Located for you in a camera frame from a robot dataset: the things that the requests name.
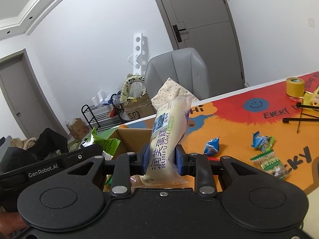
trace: crown molding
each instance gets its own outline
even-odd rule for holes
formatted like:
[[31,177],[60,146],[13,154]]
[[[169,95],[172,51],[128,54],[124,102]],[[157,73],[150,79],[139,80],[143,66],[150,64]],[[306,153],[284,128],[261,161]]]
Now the crown molding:
[[0,39],[23,33],[30,35],[45,16],[61,1],[29,0],[17,17],[0,20]]

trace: green snack packet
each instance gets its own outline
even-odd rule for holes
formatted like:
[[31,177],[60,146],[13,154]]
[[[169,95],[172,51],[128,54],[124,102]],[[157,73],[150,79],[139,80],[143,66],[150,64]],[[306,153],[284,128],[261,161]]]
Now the green snack packet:
[[106,185],[106,186],[110,186],[110,185],[112,184],[112,180],[113,180],[113,175],[111,175],[111,176],[107,179],[107,181],[105,182],[105,185]]
[[103,139],[100,136],[98,136],[95,128],[93,128],[90,136],[88,137],[88,141],[93,140],[94,144],[98,144],[102,147],[103,151],[107,154],[114,156],[119,144],[120,140],[117,138],[111,138],[111,139]]
[[283,163],[272,149],[254,156],[250,160],[256,165],[257,168],[262,169],[263,171],[277,178],[284,179],[289,174]]

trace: plastic bag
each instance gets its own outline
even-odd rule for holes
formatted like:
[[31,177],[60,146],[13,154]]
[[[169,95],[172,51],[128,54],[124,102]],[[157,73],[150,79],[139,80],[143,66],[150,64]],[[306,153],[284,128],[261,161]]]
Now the plastic bag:
[[66,122],[65,122],[65,125],[66,125],[67,127],[71,127],[76,121],[77,121],[77,119],[76,119],[76,118],[73,118],[73,119],[71,119],[71,120],[66,121]]
[[[106,96],[106,98],[101,102],[104,106],[111,105],[111,97],[113,93],[109,94]],[[118,91],[116,95],[113,96],[113,104],[119,104],[120,103],[120,96],[121,96],[121,91]]]
[[140,176],[145,185],[156,185],[170,183],[183,183],[188,186],[188,180],[178,175],[174,164],[174,149],[181,142],[187,127],[189,110],[192,103],[191,95],[182,95],[169,101],[158,108],[154,121],[151,141],[149,164],[144,176]]
[[145,85],[141,82],[135,82],[131,86],[130,97],[138,98],[142,96],[145,91]]

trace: cardboard box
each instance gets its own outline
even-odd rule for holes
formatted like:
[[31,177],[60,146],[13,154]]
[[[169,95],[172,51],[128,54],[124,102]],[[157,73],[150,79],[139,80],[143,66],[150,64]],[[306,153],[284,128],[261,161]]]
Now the cardboard box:
[[70,130],[71,135],[78,140],[82,140],[90,131],[80,118],[75,119],[71,124],[67,124],[66,127]]
[[117,138],[121,142],[117,148],[114,159],[127,152],[139,153],[144,144],[149,144],[152,129],[147,128],[117,128],[108,138]]
[[147,93],[141,97],[122,103],[122,106],[130,120],[138,120],[156,114],[156,109],[153,107]]

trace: snack wrapper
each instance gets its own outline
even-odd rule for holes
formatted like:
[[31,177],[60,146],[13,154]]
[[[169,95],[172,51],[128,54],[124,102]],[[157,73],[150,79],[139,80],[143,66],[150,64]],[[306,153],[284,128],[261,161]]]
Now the snack wrapper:
[[181,95],[157,109],[151,141],[149,164],[144,184],[167,183],[183,180],[175,166],[175,147],[185,135],[191,95]]
[[261,150],[262,152],[265,152],[272,148],[274,142],[275,142],[274,137],[261,136],[260,132],[257,131],[256,133],[253,133],[253,142],[251,146],[253,148]]
[[[311,93],[306,91],[303,96],[302,105],[308,105],[308,106],[319,106],[319,86],[317,89]],[[313,109],[305,108],[307,111],[313,111]]]
[[215,155],[219,152],[219,137],[209,140],[204,148],[204,154],[208,156]]
[[258,169],[261,169],[277,178],[284,179],[289,174],[283,163],[272,149],[261,153],[250,160]]
[[95,127],[91,131],[91,134],[89,135],[87,141],[83,142],[82,145],[84,147],[90,146],[92,144],[98,144],[103,149],[103,156],[106,161],[111,160],[120,144],[120,140],[117,138],[111,138],[111,139],[103,139],[101,138],[96,130]]

